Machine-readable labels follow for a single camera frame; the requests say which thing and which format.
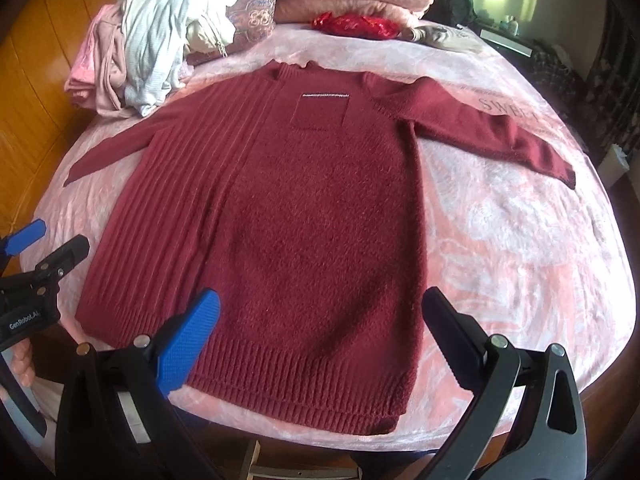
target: red fabric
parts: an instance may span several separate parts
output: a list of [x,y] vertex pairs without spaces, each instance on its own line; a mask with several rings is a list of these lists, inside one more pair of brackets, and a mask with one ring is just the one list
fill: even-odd
[[320,14],[311,27],[333,36],[348,36],[364,40],[392,40],[400,34],[400,26],[386,18],[344,14],[334,16],[330,12]]
[[70,180],[150,139],[78,321],[127,345],[211,287],[222,314],[191,386],[304,426],[393,430],[423,334],[416,134],[574,184],[547,144],[433,80],[271,62],[169,104],[73,166]]

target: screw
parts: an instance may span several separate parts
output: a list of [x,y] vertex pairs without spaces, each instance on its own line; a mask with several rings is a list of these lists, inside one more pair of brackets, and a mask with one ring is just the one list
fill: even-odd
[[133,346],[136,348],[146,348],[151,343],[151,338],[146,334],[140,334],[133,340]]
[[87,355],[89,353],[89,350],[91,350],[91,345],[89,345],[89,343],[80,343],[76,347],[76,354]]
[[558,357],[564,357],[564,347],[562,345],[559,345],[558,343],[553,343],[551,345],[551,351]]
[[494,334],[491,336],[491,344],[496,348],[507,348],[509,342],[502,334]]

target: sleeve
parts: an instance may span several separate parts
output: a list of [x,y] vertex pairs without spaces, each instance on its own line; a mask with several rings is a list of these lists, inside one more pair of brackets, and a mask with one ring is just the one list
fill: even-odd
[[158,110],[151,117],[134,124],[116,136],[104,139],[76,161],[69,170],[64,186],[146,148],[154,135],[167,125],[166,115],[162,110]]
[[423,110],[411,113],[415,135],[455,146],[492,160],[515,162],[556,178],[575,189],[575,171],[549,143],[507,116],[494,116],[465,105],[434,80],[425,81]]

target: bedsheet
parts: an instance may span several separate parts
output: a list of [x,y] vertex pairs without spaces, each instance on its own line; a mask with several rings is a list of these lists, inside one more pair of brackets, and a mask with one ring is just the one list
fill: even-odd
[[[428,75],[457,99],[490,114],[509,114],[573,165],[575,191],[515,164],[495,162],[430,140],[419,141],[427,229],[428,284],[437,285],[487,333],[516,346],[567,348],[580,389],[620,354],[635,323],[633,281],[613,212],[597,174],[567,128],[534,88],[488,46],[479,55],[443,52],[401,41],[335,38],[301,25],[279,25],[245,52],[196,68],[179,99],[271,59],[338,70],[371,71],[413,81]],[[92,146],[136,118],[95,120],[70,149],[35,216],[47,235],[22,254],[23,268],[76,234],[90,255],[61,281],[61,323],[76,341],[91,340],[75,321],[82,283],[114,203],[140,154],[63,188],[69,167]],[[497,433],[507,431],[519,396]],[[303,428],[249,412],[188,386],[175,405],[240,430],[314,446],[355,450],[420,450],[439,446],[462,416],[470,394],[460,389],[427,329],[407,412],[390,434],[352,436]]]

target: pink clothing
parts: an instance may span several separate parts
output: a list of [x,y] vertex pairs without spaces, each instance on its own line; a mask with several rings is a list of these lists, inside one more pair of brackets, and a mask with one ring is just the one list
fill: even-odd
[[82,108],[95,109],[95,28],[107,13],[113,13],[113,9],[117,7],[118,4],[105,5],[96,14],[76,55],[69,77],[65,81],[65,92],[70,95],[71,102]]
[[[122,4],[102,6],[87,30],[76,60],[65,81],[71,102],[96,110],[105,117],[128,117],[134,110],[124,108],[124,59]],[[183,61],[178,78],[193,74],[193,66]]]

